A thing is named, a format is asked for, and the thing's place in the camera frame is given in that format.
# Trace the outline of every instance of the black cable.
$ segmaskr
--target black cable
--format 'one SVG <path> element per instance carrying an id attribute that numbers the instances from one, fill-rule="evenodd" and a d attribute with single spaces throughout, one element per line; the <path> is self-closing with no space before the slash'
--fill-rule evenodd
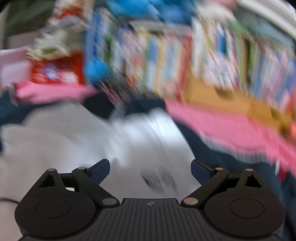
<path id="1" fill-rule="evenodd" d="M 15 204 L 19 204 L 20 202 L 11 198 L 1 197 L 0 202 L 13 202 Z"/>

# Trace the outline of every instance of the dark blue fabric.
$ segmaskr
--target dark blue fabric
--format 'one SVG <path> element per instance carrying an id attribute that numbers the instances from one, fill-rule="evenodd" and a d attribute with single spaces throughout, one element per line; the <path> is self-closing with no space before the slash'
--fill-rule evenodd
<path id="1" fill-rule="evenodd" d="M 252 168 L 260 175 L 281 203 L 284 204 L 284 196 L 280 183 L 275 175 L 275 167 L 267 163 L 246 164 L 236 160 L 231 155 L 211 150 L 189 127 L 181 123 L 176 123 L 176 125 L 187 140 L 196 159 L 211 168 L 222 167 L 232 173 L 242 173 L 246 168 Z"/>
<path id="2" fill-rule="evenodd" d="M 296 240 L 296 179 L 287 173 L 282 190 L 285 197 L 286 223 L 284 240 Z"/>
<path id="3" fill-rule="evenodd" d="M 211 179 L 211 173 L 203 168 L 201 165 L 199 165 L 196 161 L 191 162 L 191 174 L 194 176 L 194 178 L 201 184 L 203 185 L 206 183 L 208 180 Z"/>
<path id="4" fill-rule="evenodd" d="M 114 109 L 114 105 L 103 92 L 85 99 L 83 106 L 103 119 L 107 119 Z"/>
<path id="5" fill-rule="evenodd" d="M 100 184 L 110 173 L 110 162 L 105 160 L 91 171 L 90 178 Z"/>
<path id="6" fill-rule="evenodd" d="M 132 100 L 126 109 L 125 115 L 134 113 L 148 113 L 153 108 L 162 108 L 165 110 L 165 103 L 158 98 L 144 98 Z"/>
<path id="7" fill-rule="evenodd" d="M 10 102 L 9 92 L 6 91 L 0 97 L 0 127 L 5 124 L 20 124 L 30 111 L 45 105 L 48 104 L 19 104 L 16 106 Z"/>

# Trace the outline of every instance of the blue object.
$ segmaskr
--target blue object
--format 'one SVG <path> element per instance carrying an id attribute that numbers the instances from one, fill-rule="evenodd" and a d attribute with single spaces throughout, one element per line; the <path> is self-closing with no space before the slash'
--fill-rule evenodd
<path id="1" fill-rule="evenodd" d="M 186 23 L 181 7 L 178 5 L 164 6 L 160 11 L 160 18 L 168 23 Z"/>
<path id="2" fill-rule="evenodd" d="M 102 59 L 98 58 L 86 63 L 84 74 L 91 83 L 95 83 L 105 79 L 110 74 L 110 69 Z"/>
<path id="3" fill-rule="evenodd" d="M 115 16 L 128 15 L 128 12 L 125 9 L 123 9 L 115 1 L 108 1 L 107 5 L 108 5 L 109 9 L 111 10 L 111 12 L 113 13 L 113 15 L 115 15 Z"/>
<path id="4" fill-rule="evenodd" d="M 186 15 L 196 15 L 196 8 L 194 7 L 193 3 L 189 0 L 184 0 L 180 2 L 180 7 L 182 11 L 186 13 Z"/>
<path id="5" fill-rule="evenodd" d="M 150 5 L 148 0 L 116 0 L 115 1 L 128 15 L 149 15 L 150 11 L 148 6 Z"/>
<path id="6" fill-rule="evenodd" d="M 101 182 L 109 175 L 109 173 L 110 162 L 107 159 L 104 159 L 102 162 L 99 162 L 97 167 L 91 170 L 90 178 L 97 184 L 101 184 Z"/>
<path id="7" fill-rule="evenodd" d="M 211 179 L 211 173 L 199 165 L 196 161 L 191 162 L 191 174 L 201 184 L 204 185 L 208 180 Z"/>
<path id="8" fill-rule="evenodd" d="M 164 0 L 148 0 L 150 4 L 152 4 L 156 9 L 160 6 L 166 5 Z"/>
<path id="9" fill-rule="evenodd" d="M 166 2 L 168 5 L 172 5 L 172 4 L 177 4 L 177 5 L 179 5 L 179 4 L 182 2 L 182 0 L 165 0 L 165 2 Z"/>
<path id="10" fill-rule="evenodd" d="M 265 69 L 266 69 L 266 65 L 267 65 L 267 56 L 261 56 L 260 57 L 260 63 L 259 63 L 259 75 L 258 75 L 258 79 L 255 81 L 254 83 L 254 96 L 256 99 L 259 99 L 260 97 L 260 93 L 261 93 L 261 89 L 262 89 L 262 80 L 264 77 L 264 73 L 265 73 Z"/>
<path id="11" fill-rule="evenodd" d="M 289 65 L 292 65 L 293 67 L 291 68 L 291 70 L 288 70 L 286 73 L 286 76 L 281 84 L 281 87 L 275 97 L 275 102 L 280 105 L 283 94 L 285 92 L 285 90 L 289 91 L 289 94 L 292 93 L 292 91 L 294 90 L 294 86 L 295 86 L 295 74 L 296 74 L 296 62 L 291 59 Z"/>

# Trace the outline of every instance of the clutter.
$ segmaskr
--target clutter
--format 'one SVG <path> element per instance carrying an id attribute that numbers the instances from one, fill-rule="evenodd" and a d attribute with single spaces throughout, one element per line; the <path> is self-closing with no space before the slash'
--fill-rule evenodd
<path id="1" fill-rule="evenodd" d="M 142 96 L 137 89 L 132 88 L 120 73 L 112 73 L 104 81 L 96 83 L 96 88 L 106 93 L 116 107 L 124 108 L 133 99 Z"/>
<path id="2" fill-rule="evenodd" d="M 291 49 L 295 48 L 293 38 L 265 18 L 242 7 L 234 10 L 234 16 L 253 35 L 275 41 Z"/>
<path id="3" fill-rule="evenodd" d="M 237 22 L 225 25 L 194 20 L 193 26 L 194 40 L 203 43 L 205 48 L 199 53 L 196 52 L 198 47 L 193 48 L 195 78 L 215 88 L 238 91 L 264 101 L 281 112 L 294 110 L 295 55 L 292 49 L 255 38 Z"/>
<path id="4" fill-rule="evenodd" d="M 95 11 L 93 19 L 99 19 L 99 22 L 92 20 L 87 33 L 87 42 L 91 43 L 86 48 L 88 63 L 93 59 L 103 60 L 112 71 L 121 73 L 127 83 L 141 93 L 148 91 L 180 99 L 189 70 L 190 29 L 163 25 L 160 26 L 161 31 L 154 34 L 143 27 L 117 28 L 114 18 L 105 9 Z M 93 70 L 89 66 L 89 79 L 92 79 L 92 72 L 105 77 L 100 75 L 105 72 L 104 64 Z"/>
<path id="5" fill-rule="evenodd" d="M 57 3 L 53 16 L 28 50 L 35 83 L 84 84 L 84 0 Z"/>

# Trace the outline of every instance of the logo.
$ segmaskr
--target logo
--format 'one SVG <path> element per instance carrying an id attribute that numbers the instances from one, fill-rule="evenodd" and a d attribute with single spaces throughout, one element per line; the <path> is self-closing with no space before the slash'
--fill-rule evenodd
<path id="1" fill-rule="evenodd" d="M 153 206 L 153 205 L 155 204 L 155 202 L 150 201 L 150 202 L 148 202 L 147 204 L 151 207 L 151 206 Z"/>
<path id="2" fill-rule="evenodd" d="M 44 74 L 50 80 L 57 80 L 58 78 L 57 66 L 53 63 L 48 63 L 44 69 Z"/>

